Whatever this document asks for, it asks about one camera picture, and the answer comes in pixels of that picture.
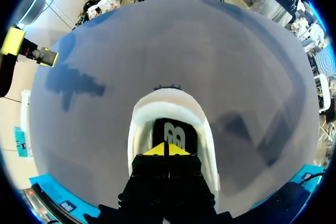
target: teal box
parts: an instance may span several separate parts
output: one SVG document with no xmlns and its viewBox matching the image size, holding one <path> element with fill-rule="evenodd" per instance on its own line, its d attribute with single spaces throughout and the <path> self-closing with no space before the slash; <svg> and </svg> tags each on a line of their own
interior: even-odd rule
<svg viewBox="0 0 336 224">
<path fill-rule="evenodd" d="M 93 217 L 98 217 L 100 214 L 100 210 L 97 207 L 94 207 L 73 195 L 59 184 L 50 174 L 30 178 L 29 180 L 32 185 L 38 183 L 41 189 L 53 200 L 53 202 L 83 223 L 87 223 L 84 219 L 84 214 L 89 214 Z"/>
<path fill-rule="evenodd" d="M 14 127 L 14 136 L 19 157 L 28 157 L 25 132 L 20 127 Z"/>
<path fill-rule="evenodd" d="M 295 183 L 298 184 L 298 183 L 302 182 L 303 180 L 305 180 L 306 178 L 308 178 L 311 175 L 323 172 L 323 170 L 324 170 L 324 168 L 322 166 L 304 165 L 301 168 L 301 170 L 298 173 L 296 173 L 294 175 L 294 177 L 289 182 L 295 182 Z M 316 189 L 316 187 L 317 187 L 318 182 L 320 181 L 320 179 L 321 179 L 321 177 L 312 178 L 311 180 L 309 180 L 306 183 L 304 183 L 302 186 L 308 192 L 310 192 L 310 195 L 311 195 L 312 192 Z M 252 208 L 255 208 L 255 207 L 259 206 L 261 203 L 263 203 L 264 201 L 266 201 L 269 197 L 267 197 L 266 199 L 263 199 L 263 200 L 259 201 Z"/>
</svg>

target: white wall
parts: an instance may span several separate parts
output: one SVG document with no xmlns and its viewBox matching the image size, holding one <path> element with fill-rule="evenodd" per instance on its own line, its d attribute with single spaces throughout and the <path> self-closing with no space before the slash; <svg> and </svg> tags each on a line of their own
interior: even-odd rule
<svg viewBox="0 0 336 224">
<path fill-rule="evenodd" d="M 54 0 L 50 6 L 52 9 L 46 9 L 34 23 L 24 28 L 25 37 L 40 46 L 51 47 L 61 37 L 71 32 L 84 3 L 84 0 Z"/>
<path fill-rule="evenodd" d="M 66 19 L 55 5 L 51 5 L 56 13 L 63 18 L 65 24 L 51 9 L 43 12 L 37 20 L 25 27 L 26 38 L 40 47 L 51 47 L 62 36 L 71 32 L 71 22 L 76 23 L 84 0 L 55 0 L 70 21 Z M 7 98 L 21 101 L 21 91 L 30 90 L 38 65 L 35 61 L 19 56 L 15 66 L 13 82 Z M 14 137 L 14 127 L 20 126 L 20 102 L 0 98 L 0 146 L 7 170 L 18 189 L 30 187 L 29 178 L 37 176 L 37 169 L 32 158 L 18 157 Z"/>
</svg>

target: gray table surface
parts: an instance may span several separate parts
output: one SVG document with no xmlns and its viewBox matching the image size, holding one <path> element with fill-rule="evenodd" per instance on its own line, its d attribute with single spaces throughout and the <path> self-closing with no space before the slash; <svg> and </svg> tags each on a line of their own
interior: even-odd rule
<svg viewBox="0 0 336 224">
<path fill-rule="evenodd" d="M 220 210 L 247 211 L 311 162 L 318 99 L 299 41 L 278 24 L 208 0 L 147 1 L 104 14 L 54 46 L 39 67 L 30 135 L 40 174 L 93 204 L 117 207 L 128 179 L 133 106 L 180 84 L 211 124 Z"/>
</svg>

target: cable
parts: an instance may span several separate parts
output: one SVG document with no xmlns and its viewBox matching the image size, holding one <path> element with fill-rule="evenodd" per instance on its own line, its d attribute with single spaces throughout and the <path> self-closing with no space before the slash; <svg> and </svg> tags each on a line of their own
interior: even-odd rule
<svg viewBox="0 0 336 224">
<path fill-rule="evenodd" d="M 21 101 L 18 101 L 18 100 L 12 99 L 12 98 L 8 98 L 8 97 L 3 97 L 3 98 L 8 99 L 8 100 L 11 100 L 11 101 L 13 101 L 13 102 L 19 102 L 19 103 L 21 103 Z"/>
<path fill-rule="evenodd" d="M 319 177 L 319 176 L 323 176 L 325 174 L 325 172 L 322 172 L 322 173 L 316 173 L 314 175 L 311 175 L 310 177 L 304 179 L 303 181 L 301 181 L 299 183 L 300 186 L 302 186 L 304 183 L 308 182 L 309 180 L 313 179 L 313 178 L 316 178 L 316 177 Z"/>
</svg>

